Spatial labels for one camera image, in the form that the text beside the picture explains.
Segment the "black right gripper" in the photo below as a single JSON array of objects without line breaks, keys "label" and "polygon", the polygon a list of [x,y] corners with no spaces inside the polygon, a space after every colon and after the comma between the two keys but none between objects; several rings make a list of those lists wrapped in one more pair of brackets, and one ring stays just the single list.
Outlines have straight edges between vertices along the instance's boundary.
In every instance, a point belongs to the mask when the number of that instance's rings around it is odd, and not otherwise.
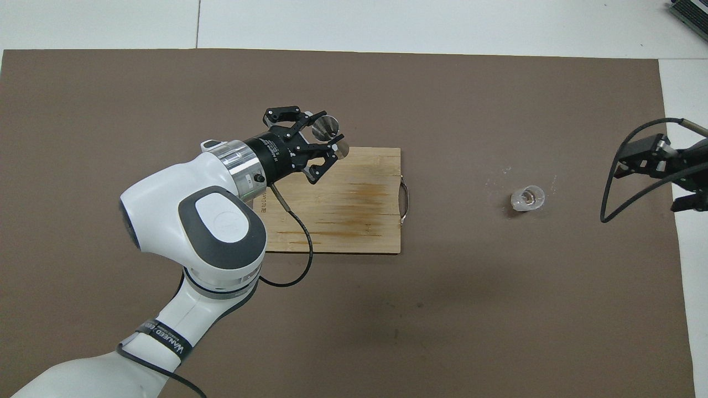
[{"label": "black right gripper", "polygon": [[[707,139],[702,139],[687,149],[677,150],[677,156],[667,161],[666,146],[666,134],[653,134],[625,144],[618,152],[615,178],[621,179],[630,174],[662,178],[666,172],[672,175],[694,166],[706,165]],[[673,183],[682,188],[707,188],[707,171],[703,169],[676,178]],[[688,196],[677,197],[672,203],[672,211],[707,211],[707,192],[695,192]]]}]

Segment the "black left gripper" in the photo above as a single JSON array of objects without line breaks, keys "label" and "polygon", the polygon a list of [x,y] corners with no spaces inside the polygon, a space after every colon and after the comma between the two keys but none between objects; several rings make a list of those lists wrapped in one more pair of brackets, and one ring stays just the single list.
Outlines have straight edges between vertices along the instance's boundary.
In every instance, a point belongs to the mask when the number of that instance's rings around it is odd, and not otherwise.
[{"label": "black left gripper", "polygon": [[[279,126],[278,123],[291,123],[291,126]],[[299,106],[266,109],[264,124],[271,129],[246,139],[245,144],[260,161],[266,183],[276,183],[303,171],[309,183],[314,185],[337,161],[345,158],[344,135],[337,135],[323,144],[309,144],[304,139],[300,132],[312,126],[313,116],[301,111]],[[303,153],[296,153],[298,147],[303,147]],[[308,160],[320,158],[323,164],[306,165]]]}]

